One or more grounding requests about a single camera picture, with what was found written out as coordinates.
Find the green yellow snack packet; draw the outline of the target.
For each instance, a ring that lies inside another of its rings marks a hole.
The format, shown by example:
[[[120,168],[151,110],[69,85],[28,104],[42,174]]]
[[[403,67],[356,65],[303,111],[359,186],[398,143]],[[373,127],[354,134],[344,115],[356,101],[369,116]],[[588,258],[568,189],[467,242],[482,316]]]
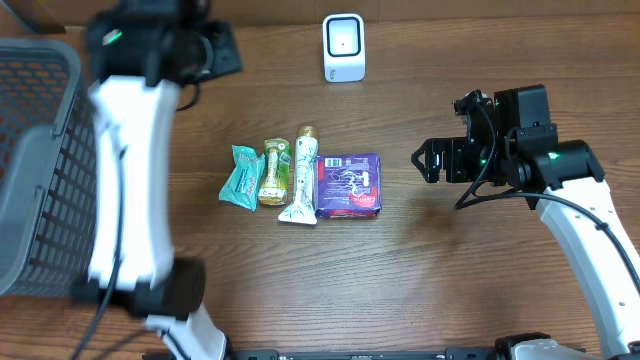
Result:
[[[288,198],[291,164],[291,148],[282,138],[267,139],[264,142],[266,167],[265,176],[258,192],[262,205],[284,205]]]

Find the white bamboo print tube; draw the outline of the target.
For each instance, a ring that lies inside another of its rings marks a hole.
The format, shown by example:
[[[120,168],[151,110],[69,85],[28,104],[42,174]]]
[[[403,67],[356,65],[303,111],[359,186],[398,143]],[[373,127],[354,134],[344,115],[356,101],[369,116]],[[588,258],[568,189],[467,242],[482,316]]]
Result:
[[[278,215],[278,220],[298,225],[317,224],[313,203],[314,167],[319,148],[318,131],[313,126],[298,129],[295,141],[294,191],[291,203]]]

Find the teal plastic packet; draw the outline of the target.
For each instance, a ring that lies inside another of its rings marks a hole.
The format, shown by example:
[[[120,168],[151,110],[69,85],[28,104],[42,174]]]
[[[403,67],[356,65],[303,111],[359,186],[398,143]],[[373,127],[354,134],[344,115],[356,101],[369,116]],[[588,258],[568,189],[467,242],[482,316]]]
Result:
[[[234,169],[219,192],[219,200],[255,212],[258,190],[266,165],[265,155],[257,155],[253,148],[232,146]]]

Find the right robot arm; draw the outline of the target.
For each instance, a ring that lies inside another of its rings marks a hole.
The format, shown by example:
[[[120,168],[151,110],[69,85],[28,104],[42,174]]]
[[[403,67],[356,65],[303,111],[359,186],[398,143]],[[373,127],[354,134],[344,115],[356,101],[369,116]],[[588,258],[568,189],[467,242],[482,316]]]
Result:
[[[589,306],[604,359],[639,356],[639,254],[605,171],[583,140],[560,141],[543,85],[474,90],[452,103],[463,137],[430,138],[411,162],[428,183],[466,183],[457,210],[522,198],[561,247]]]

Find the purple Carefree pad pack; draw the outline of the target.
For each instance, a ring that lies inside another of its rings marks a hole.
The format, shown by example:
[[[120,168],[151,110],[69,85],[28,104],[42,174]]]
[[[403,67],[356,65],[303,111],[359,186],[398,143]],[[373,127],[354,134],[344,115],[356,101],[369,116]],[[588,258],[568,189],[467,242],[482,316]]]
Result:
[[[376,217],[382,209],[379,155],[318,155],[314,200],[321,218]]]

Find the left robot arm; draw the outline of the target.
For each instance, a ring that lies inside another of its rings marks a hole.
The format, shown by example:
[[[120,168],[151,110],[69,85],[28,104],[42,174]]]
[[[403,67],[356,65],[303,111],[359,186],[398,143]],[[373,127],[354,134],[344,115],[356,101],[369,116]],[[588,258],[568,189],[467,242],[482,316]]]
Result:
[[[125,309],[171,359],[225,360],[229,338],[208,314],[206,268],[175,254],[168,214],[172,125],[182,89],[225,74],[216,41],[230,31],[206,1],[122,1],[98,13],[85,41],[94,83],[96,232],[71,287],[98,313]]]

